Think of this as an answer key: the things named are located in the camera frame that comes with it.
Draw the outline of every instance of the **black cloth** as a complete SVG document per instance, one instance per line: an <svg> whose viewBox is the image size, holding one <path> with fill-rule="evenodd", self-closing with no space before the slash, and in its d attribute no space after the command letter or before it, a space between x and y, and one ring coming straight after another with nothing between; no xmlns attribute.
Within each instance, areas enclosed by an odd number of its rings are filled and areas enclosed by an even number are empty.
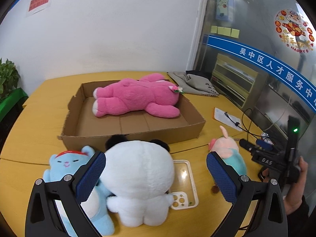
<svg viewBox="0 0 316 237"><path fill-rule="evenodd" d="M287 216L289 237L310 237L316 234L316 209L308 218L308 205L305 197L302 198L301 206Z"/></svg>
<svg viewBox="0 0 316 237"><path fill-rule="evenodd" d="M196 76L201 76L204 77L208 80L211 79L212 77L212 73L210 72L203 72L203 71L199 71L199 70L187 70L186 71L187 74L192 74L192 75L196 75Z"/></svg>

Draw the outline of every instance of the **new year sticker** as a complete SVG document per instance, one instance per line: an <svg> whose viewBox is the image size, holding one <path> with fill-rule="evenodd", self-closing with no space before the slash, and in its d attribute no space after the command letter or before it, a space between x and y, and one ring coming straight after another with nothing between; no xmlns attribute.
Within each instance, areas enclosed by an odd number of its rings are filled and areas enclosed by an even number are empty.
<svg viewBox="0 0 316 237"><path fill-rule="evenodd" d="M293 51L308 53L313 50L313 28L297 11L281 10L275 17L274 25L281 41Z"/></svg>

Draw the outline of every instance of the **wooden table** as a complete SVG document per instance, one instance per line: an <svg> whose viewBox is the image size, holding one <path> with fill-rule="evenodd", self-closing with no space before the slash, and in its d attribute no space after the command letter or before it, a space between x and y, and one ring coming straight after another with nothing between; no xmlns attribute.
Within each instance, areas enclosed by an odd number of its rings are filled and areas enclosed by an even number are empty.
<svg viewBox="0 0 316 237"><path fill-rule="evenodd" d="M148 72L103 72L45 81L24 104L25 109L13 126L0 156L0 211L18 237L24 236L26 209L34 181L42 177L47 169L49 158L66 148L57 139L61 133L67 103L83 82L118 80L124 77L140 78ZM219 138L222 133L220 122L213 119L214 108L227 111L236 117L242 112L228 99L185 95L206 119L200 137L171 144L172 156L176 160L188 160L195 180L199 205L193 209L174 211L170 209L167 220L158 227L142 225L126 228L119 223L116 214L111 214L115 222L114 236L210 236L230 208L222 194L212 194L214 181L208 172L205 158L207 144L212 138ZM246 126L250 119L244 117ZM227 127L234 138L246 138L247 133ZM260 129L252 124L252 132L260 134ZM258 180L258 164L251 161L250 154L240 149L244 157L248 175ZM249 210L244 225L250 219L255 204Z"/></svg>

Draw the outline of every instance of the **person's hand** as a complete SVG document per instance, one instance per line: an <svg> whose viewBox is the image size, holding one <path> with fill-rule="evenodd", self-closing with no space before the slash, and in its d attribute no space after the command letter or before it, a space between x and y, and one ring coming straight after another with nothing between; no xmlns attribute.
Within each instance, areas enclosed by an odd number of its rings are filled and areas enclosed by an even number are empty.
<svg viewBox="0 0 316 237"><path fill-rule="evenodd" d="M300 157L299 166L301 168L301 173L298 178L297 183L293 183L290 187L288 194L283 198L285 212L287 215L296 211L302 204L303 192L306 184L307 169L308 164L304 161L303 157ZM266 169L262 172L262 175L265 177L264 182L269 181L269 169Z"/></svg>

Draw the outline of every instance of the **white wall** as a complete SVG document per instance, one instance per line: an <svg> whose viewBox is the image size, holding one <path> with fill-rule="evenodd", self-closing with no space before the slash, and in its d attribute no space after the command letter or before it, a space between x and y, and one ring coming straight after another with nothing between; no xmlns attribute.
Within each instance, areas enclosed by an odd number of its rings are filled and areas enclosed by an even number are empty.
<svg viewBox="0 0 316 237"><path fill-rule="evenodd" d="M30 0L20 0L0 25L0 57L15 62L28 94L67 75L192 67L203 0L50 1L27 16Z"/></svg>

